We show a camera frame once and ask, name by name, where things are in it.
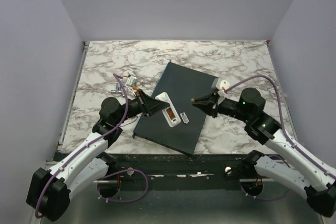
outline white wall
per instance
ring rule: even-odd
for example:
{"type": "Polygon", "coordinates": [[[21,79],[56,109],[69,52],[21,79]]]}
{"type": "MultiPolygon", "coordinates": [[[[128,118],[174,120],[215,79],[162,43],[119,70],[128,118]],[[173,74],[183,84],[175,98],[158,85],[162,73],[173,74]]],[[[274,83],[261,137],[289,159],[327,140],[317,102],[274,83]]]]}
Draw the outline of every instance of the white wall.
{"type": "Polygon", "coordinates": [[[300,141],[336,167],[336,0],[294,0],[270,52],[300,141]]]}
{"type": "Polygon", "coordinates": [[[55,151],[82,54],[61,0],[0,0],[0,223],[29,223],[34,171],[55,151]]]}
{"type": "Polygon", "coordinates": [[[270,39],[292,0],[62,0],[85,40],[270,39]]]}

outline metal bar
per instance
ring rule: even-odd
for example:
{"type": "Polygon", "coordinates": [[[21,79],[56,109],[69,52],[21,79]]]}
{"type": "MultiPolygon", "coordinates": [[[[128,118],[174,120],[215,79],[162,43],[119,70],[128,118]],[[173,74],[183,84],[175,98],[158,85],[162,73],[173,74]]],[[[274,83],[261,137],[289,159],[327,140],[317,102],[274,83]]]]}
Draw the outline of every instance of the metal bar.
{"type": "Polygon", "coordinates": [[[82,57],[81,57],[81,60],[80,60],[80,67],[79,67],[78,72],[77,72],[76,82],[75,82],[74,89],[72,91],[71,100],[70,100],[67,115],[66,115],[66,120],[64,122],[62,133],[61,133],[60,139],[58,141],[57,151],[61,151],[61,149],[62,149],[62,145],[63,145],[63,142],[64,142],[64,137],[65,137],[65,134],[67,132],[67,127],[68,127],[68,123],[69,123],[69,119],[70,119],[70,115],[71,115],[72,106],[74,104],[75,95],[76,95],[76,91],[77,91],[77,88],[78,88],[78,83],[79,83],[80,76],[81,76],[81,73],[82,73],[82,70],[83,70],[83,66],[84,66],[84,63],[85,63],[85,58],[86,58],[86,54],[87,54],[88,49],[89,49],[90,42],[89,41],[84,41],[83,44],[84,44],[84,48],[83,48],[83,53],[82,53],[82,57]]]}

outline white marble surface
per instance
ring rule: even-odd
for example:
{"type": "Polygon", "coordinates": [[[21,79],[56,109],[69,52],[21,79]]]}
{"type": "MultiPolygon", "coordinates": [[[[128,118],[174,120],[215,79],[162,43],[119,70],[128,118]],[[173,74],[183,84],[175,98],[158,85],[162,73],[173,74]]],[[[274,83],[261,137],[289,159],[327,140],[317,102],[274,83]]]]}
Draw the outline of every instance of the white marble surface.
{"type": "MultiPolygon", "coordinates": [[[[151,94],[170,60],[221,76],[231,84],[254,74],[266,74],[275,79],[264,41],[93,41],[80,77],[62,152],[73,151],[91,132],[99,119],[101,102],[111,96],[110,90],[115,89],[113,73],[135,74],[138,87],[151,94]]],[[[237,100],[244,87],[258,88],[266,99],[265,111],[279,119],[275,92],[266,80],[252,80],[234,89],[228,97],[237,100]]],[[[122,97],[118,96],[118,100],[124,103],[122,97]]],[[[284,104],[282,107],[286,129],[292,133],[284,104]]],[[[125,126],[122,135],[107,152],[178,153],[139,137],[133,139],[135,125],[125,126]]],[[[216,119],[207,116],[195,154],[242,154],[251,150],[273,153],[250,139],[242,122],[226,116],[216,119]]]]}

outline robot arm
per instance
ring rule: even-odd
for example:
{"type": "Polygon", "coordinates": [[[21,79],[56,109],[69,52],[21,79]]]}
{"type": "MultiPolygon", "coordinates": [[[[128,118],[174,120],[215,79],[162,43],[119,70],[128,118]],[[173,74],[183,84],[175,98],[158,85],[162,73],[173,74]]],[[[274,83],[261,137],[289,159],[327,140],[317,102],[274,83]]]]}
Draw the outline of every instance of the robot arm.
{"type": "Polygon", "coordinates": [[[281,155],[296,170],[280,165],[257,151],[248,154],[245,161],[259,175],[282,183],[307,199],[316,212],[331,217],[336,210],[336,169],[283,132],[280,123],[263,111],[266,101],[258,90],[244,89],[236,102],[225,97],[228,87],[227,81],[217,78],[212,86],[214,91],[205,97],[192,99],[193,106],[214,118],[223,114],[243,121],[246,124],[244,130],[252,139],[281,155]]]}
{"type": "MultiPolygon", "coordinates": [[[[140,113],[152,116],[171,105],[138,90],[135,99],[128,101],[127,106],[128,119],[140,113]]],[[[120,136],[121,127],[111,130],[123,119],[125,110],[126,104],[121,105],[114,97],[106,98],[99,112],[100,120],[83,143],[49,170],[40,168],[34,173],[27,203],[55,221],[63,215],[77,193],[96,179],[117,171],[116,162],[104,151],[120,136]]]]}

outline metal screw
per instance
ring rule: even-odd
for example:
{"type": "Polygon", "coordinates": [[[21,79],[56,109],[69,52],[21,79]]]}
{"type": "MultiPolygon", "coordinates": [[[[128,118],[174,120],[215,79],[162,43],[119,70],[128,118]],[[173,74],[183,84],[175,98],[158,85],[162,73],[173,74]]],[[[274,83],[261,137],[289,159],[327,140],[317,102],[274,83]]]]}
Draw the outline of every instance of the metal screw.
{"type": "Polygon", "coordinates": [[[132,167],[128,168],[127,174],[132,176],[133,173],[134,173],[133,168],[132,167]]]}
{"type": "Polygon", "coordinates": [[[232,170],[232,169],[231,169],[231,167],[229,167],[229,166],[226,166],[225,169],[224,169],[224,171],[225,171],[225,173],[226,173],[227,175],[230,175],[230,174],[232,173],[231,170],[232,170]]]}

